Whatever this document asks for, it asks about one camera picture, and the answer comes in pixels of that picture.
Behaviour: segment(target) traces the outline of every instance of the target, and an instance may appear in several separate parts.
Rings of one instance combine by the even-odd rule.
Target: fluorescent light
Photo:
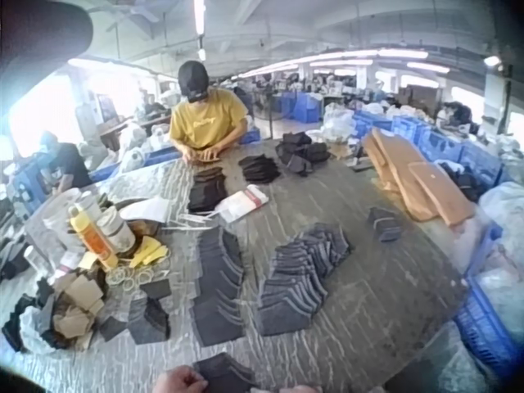
[[[298,68],[298,64],[291,64],[291,65],[285,65],[282,67],[272,68],[269,70],[253,70],[250,72],[246,72],[245,74],[239,74],[238,77],[239,78],[249,78],[250,76],[270,74],[272,72],[278,72],[278,71],[296,70],[297,68]]]
[[[409,49],[381,49],[380,57],[409,57],[412,59],[426,59],[429,53],[424,51],[410,51]]]
[[[198,58],[200,61],[206,61],[206,50],[204,48],[198,50]]]
[[[198,35],[204,34],[204,13],[206,12],[206,5],[204,0],[194,0],[195,5],[195,26]]]
[[[316,61],[310,63],[312,67],[325,67],[325,66],[370,66],[373,64],[371,59],[356,59],[356,60],[331,60],[331,61]]]
[[[442,65],[427,64],[427,63],[415,63],[410,61],[408,63],[409,68],[419,68],[421,70],[429,70],[435,72],[441,72],[442,74],[447,74],[449,72],[448,67],[443,67]]]
[[[498,56],[490,56],[484,59],[484,62],[488,67],[495,67],[500,64],[500,59]]]
[[[143,68],[133,67],[131,65],[115,64],[110,61],[98,61],[89,59],[69,59],[70,66],[85,68],[86,70],[98,70],[106,72],[124,72],[127,74],[152,76],[151,72]]]
[[[357,75],[357,71],[339,69],[339,70],[335,70],[335,75],[337,76],[355,76]]]

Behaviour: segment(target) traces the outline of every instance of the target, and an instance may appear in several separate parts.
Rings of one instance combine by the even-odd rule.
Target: black fabric piece
[[[242,167],[242,174],[248,183],[269,184],[280,176],[275,161],[264,154],[248,156],[238,161],[238,164]]]
[[[142,284],[140,289],[146,292],[147,297],[151,299],[163,299],[171,295],[168,279]]]
[[[127,327],[127,323],[119,321],[116,318],[109,317],[98,329],[105,342],[111,341],[113,338],[121,334]]]
[[[201,276],[198,296],[190,313],[193,331],[201,346],[212,346],[244,336],[236,299],[244,270],[237,238],[216,227],[201,233],[196,245]]]
[[[324,162],[331,156],[325,143],[311,143],[305,133],[285,133],[275,151],[286,168],[303,177],[313,172],[312,164]]]
[[[244,393],[256,387],[255,374],[225,352],[193,364],[209,382],[207,392]]]
[[[158,300],[133,300],[129,308],[127,328],[136,345],[167,341],[169,316]]]
[[[471,202],[478,203],[482,195],[489,189],[477,180],[469,167],[466,167],[464,173],[460,174],[459,172],[454,172],[445,162],[440,163],[440,166],[453,183],[457,185],[462,194]]]
[[[198,214],[212,211],[228,197],[222,168],[215,167],[195,174],[194,184],[189,192],[189,213]]]
[[[393,242],[402,234],[396,214],[389,210],[372,207],[369,209],[368,222],[373,226],[381,242]]]
[[[340,225],[317,223],[275,249],[260,284],[255,326],[262,336],[310,326],[328,296],[322,280],[351,253]]]

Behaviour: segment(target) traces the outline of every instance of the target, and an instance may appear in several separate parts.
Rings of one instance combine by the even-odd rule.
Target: white paper
[[[134,219],[147,219],[157,223],[166,223],[169,213],[170,200],[158,196],[133,203],[119,211],[122,219],[131,221]]]

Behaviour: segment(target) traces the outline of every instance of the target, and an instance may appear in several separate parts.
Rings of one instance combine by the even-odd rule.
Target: person
[[[180,366],[162,373],[156,379],[152,393],[202,393],[208,385],[209,382],[191,367]],[[318,393],[318,390],[309,386],[295,386],[281,389],[280,393]]]
[[[93,181],[89,178],[84,161],[73,143],[59,143],[58,138],[54,134],[44,131],[40,139],[40,145],[42,145],[46,153],[54,157],[52,165],[61,170],[58,192],[93,184]]]
[[[186,61],[178,70],[180,92],[187,98],[171,116],[169,134],[186,162],[214,160],[247,131],[247,109],[232,92],[210,88],[207,70],[199,61]]]

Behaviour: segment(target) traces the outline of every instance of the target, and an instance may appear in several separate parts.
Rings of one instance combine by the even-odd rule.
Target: black shirt
[[[71,188],[82,188],[93,184],[93,181],[89,178],[84,160],[82,160],[78,149],[73,143],[60,144],[56,154],[56,166],[61,169],[62,175],[73,175]]]

